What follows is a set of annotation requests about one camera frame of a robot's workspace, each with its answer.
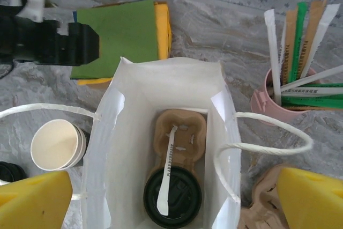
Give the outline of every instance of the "yellow object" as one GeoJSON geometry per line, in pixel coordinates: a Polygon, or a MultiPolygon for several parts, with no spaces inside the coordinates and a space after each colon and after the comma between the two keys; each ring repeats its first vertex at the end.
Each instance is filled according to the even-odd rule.
{"type": "Polygon", "coordinates": [[[65,171],[0,186],[0,228],[61,229],[71,196],[65,171]]]}
{"type": "Polygon", "coordinates": [[[343,228],[343,180],[284,168],[277,191],[290,229],[343,228]]]}
{"type": "MultiPolygon", "coordinates": [[[[164,60],[168,58],[172,47],[172,29],[170,28],[169,8],[167,3],[155,2],[155,15],[159,59],[164,60]]],[[[78,80],[78,85],[108,83],[111,80],[112,78],[81,79],[78,80]]]]}

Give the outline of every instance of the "black cup lid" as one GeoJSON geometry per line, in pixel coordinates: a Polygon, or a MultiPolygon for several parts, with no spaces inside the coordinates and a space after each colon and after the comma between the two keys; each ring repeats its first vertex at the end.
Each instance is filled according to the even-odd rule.
{"type": "Polygon", "coordinates": [[[202,191],[197,179],[188,170],[172,166],[168,195],[169,215],[157,210],[157,198],[162,184],[163,168],[156,171],[144,189],[144,207],[149,217],[158,225],[181,228],[192,222],[202,204],[202,191]]]}
{"type": "Polygon", "coordinates": [[[11,163],[0,161],[0,179],[6,182],[16,182],[26,178],[24,170],[11,163]]]}

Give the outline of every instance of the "green notebook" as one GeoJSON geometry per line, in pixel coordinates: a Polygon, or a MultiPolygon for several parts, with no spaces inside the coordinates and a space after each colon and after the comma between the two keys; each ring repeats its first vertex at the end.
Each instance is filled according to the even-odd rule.
{"type": "Polygon", "coordinates": [[[100,58],[73,67],[71,79],[113,77],[121,56],[133,63],[158,59],[153,0],[78,10],[77,21],[90,25],[100,36],[100,58]]]}

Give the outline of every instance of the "marble surface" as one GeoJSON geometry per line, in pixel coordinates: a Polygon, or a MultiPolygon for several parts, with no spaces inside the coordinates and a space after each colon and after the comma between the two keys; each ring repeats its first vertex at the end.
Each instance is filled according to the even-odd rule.
{"type": "MultiPolygon", "coordinates": [[[[72,21],[72,10],[99,4],[130,0],[64,0],[63,6],[46,11],[47,19],[61,21],[61,33],[72,21]]],[[[168,1],[173,31],[172,56],[185,56],[208,62],[222,61],[229,89],[237,111],[249,112],[253,90],[262,83],[270,68],[269,48],[263,13],[220,1],[168,1]]],[[[278,21],[278,35],[282,22],[278,21]]],[[[343,32],[330,28],[316,55],[313,68],[322,71],[342,64],[343,32]]],[[[30,63],[20,64],[12,74],[0,80],[0,110],[35,102],[96,107],[103,91],[81,87],[69,79],[70,67],[49,67],[30,63]]],[[[326,82],[343,82],[343,74],[326,82]]],[[[8,116],[0,120],[0,153],[2,161],[16,163],[29,176],[43,173],[33,164],[29,147],[36,130],[51,119],[67,119],[90,131],[92,121],[82,116],[50,110],[40,110],[8,116]]],[[[251,202],[251,188],[269,167],[288,162],[328,176],[343,178],[343,116],[340,112],[308,112],[292,124],[315,140],[312,151],[292,157],[275,157],[242,152],[242,204],[251,202]]],[[[299,139],[282,129],[258,121],[239,120],[242,140],[262,146],[297,147],[299,139]]],[[[82,170],[68,171],[74,190],[80,188],[82,170]]],[[[79,203],[72,202],[63,228],[81,228],[79,203]]]]}

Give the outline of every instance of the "paper bag handle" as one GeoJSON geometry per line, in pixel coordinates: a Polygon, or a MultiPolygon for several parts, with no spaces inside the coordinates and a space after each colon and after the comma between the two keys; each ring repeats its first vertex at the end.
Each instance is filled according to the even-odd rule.
{"type": "Polygon", "coordinates": [[[214,168],[215,171],[219,177],[220,182],[223,184],[224,188],[227,190],[227,192],[229,193],[229,195],[232,197],[232,199],[236,202],[236,203],[241,203],[241,199],[234,193],[234,191],[232,190],[231,186],[229,185],[229,183],[225,180],[225,177],[223,176],[221,167],[220,167],[220,155],[228,150],[228,149],[242,149],[242,150],[248,150],[251,152],[258,152],[258,153],[263,153],[263,154],[273,154],[273,155],[277,155],[277,156],[290,156],[290,155],[294,155],[294,154],[299,154],[302,152],[306,152],[309,151],[313,148],[313,144],[314,141],[313,139],[308,136],[305,132],[302,132],[301,130],[295,128],[294,126],[281,122],[277,119],[271,118],[269,116],[266,115],[261,115],[261,114],[256,114],[256,113],[244,113],[244,112],[237,112],[235,113],[235,117],[239,118],[239,117],[246,117],[246,118],[252,118],[252,119],[258,119],[258,120],[262,120],[268,123],[272,123],[275,124],[276,126],[279,126],[297,136],[299,136],[300,138],[302,138],[305,141],[305,146],[302,147],[298,147],[296,149],[276,149],[274,147],[263,147],[263,146],[258,146],[258,145],[254,145],[254,144],[248,144],[248,143],[230,143],[230,144],[223,144],[222,146],[220,146],[214,155],[214,168]]]}
{"type": "MultiPolygon", "coordinates": [[[[7,110],[1,111],[0,119],[11,114],[22,113],[26,111],[33,111],[33,110],[38,110],[38,109],[52,109],[52,110],[67,111],[67,112],[72,112],[75,114],[90,116],[93,119],[97,119],[97,120],[100,118],[98,114],[88,111],[86,109],[83,109],[81,107],[71,107],[71,106],[59,105],[59,104],[35,103],[35,104],[22,105],[18,107],[11,107],[7,110]]],[[[0,180],[0,186],[8,184],[8,183],[9,182],[0,180]]],[[[81,198],[83,198],[82,194],[73,194],[71,197],[71,200],[79,200],[81,198]]]]}

